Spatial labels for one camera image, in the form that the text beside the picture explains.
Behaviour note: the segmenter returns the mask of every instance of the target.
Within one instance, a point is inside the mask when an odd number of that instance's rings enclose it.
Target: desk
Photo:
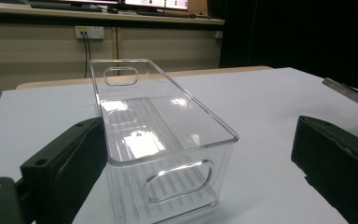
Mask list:
[[[345,219],[290,160],[299,115],[324,119],[358,136],[358,104],[292,68],[174,78],[240,136],[220,204],[184,223],[343,224]],[[0,176],[73,124],[97,116],[90,84],[4,91],[0,100]],[[106,174],[75,223],[112,223]]]
[[[107,12],[52,10],[3,3],[0,3],[0,22],[212,31],[223,30],[224,25],[223,20],[217,19],[165,18]]]

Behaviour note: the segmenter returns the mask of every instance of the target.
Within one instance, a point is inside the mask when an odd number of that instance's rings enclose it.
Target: clear plastic bin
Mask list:
[[[91,60],[115,223],[216,205],[237,134],[149,60]]]

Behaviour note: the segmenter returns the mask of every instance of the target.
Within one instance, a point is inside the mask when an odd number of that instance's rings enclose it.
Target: power outlet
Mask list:
[[[76,38],[83,39],[83,34],[87,35],[88,39],[103,39],[104,32],[102,26],[75,26]]]

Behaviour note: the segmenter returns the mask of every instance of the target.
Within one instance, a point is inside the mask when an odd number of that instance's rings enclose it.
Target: white tabletop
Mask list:
[[[358,136],[358,104],[320,77],[292,68],[176,77],[240,136],[220,203],[184,223],[347,223],[290,160],[298,116],[324,119]],[[91,85],[4,91],[0,100],[0,176],[77,122],[97,116]],[[103,173],[74,223],[113,223]]]

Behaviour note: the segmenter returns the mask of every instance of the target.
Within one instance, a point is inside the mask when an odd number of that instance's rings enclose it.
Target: bin handle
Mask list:
[[[111,72],[111,71],[130,71],[130,70],[135,71],[135,79],[133,80],[133,82],[111,83],[111,82],[109,82],[107,75],[106,75],[108,72]],[[103,81],[108,86],[131,86],[138,81],[138,76],[139,76],[138,70],[136,70],[133,67],[110,67],[104,71]]]
[[[196,187],[193,187],[191,189],[178,191],[178,192],[175,192],[175,193],[172,193],[172,194],[160,197],[160,198],[150,197],[148,192],[150,192],[151,185],[152,185],[153,181],[155,181],[156,179],[158,179],[158,178],[160,178],[160,177],[162,177],[164,175],[167,175],[169,173],[172,173],[172,172],[178,172],[178,171],[184,171],[185,169],[197,168],[197,167],[200,167],[202,165],[208,165],[208,167],[209,167],[208,176],[206,177],[204,182],[202,182],[202,184],[200,184],[200,185],[198,185]],[[214,174],[213,170],[214,170],[214,163],[212,161],[209,161],[209,160],[203,160],[203,161],[196,161],[196,162],[184,164],[184,165],[181,165],[181,166],[177,166],[177,167],[174,167],[174,168],[169,169],[169,170],[159,171],[158,173],[156,173],[156,174],[152,175],[150,178],[148,178],[147,181],[146,181],[145,193],[144,193],[145,201],[148,202],[148,203],[162,203],[162,202],[165,202],[165,201],[167,201],[169,199],[173,199],[173,198],[176,198],[176,197],[179,197],[179,196],[182,196],[182,195],[187,195],[187,194],[190,194],[190,193],[193,193],[193,192],[197,192],[197,191],[200,191],[200,190],[203,190],[203,189],[207,189],[207,188],[210,187],[210,183],[212,181],[212,176]]]

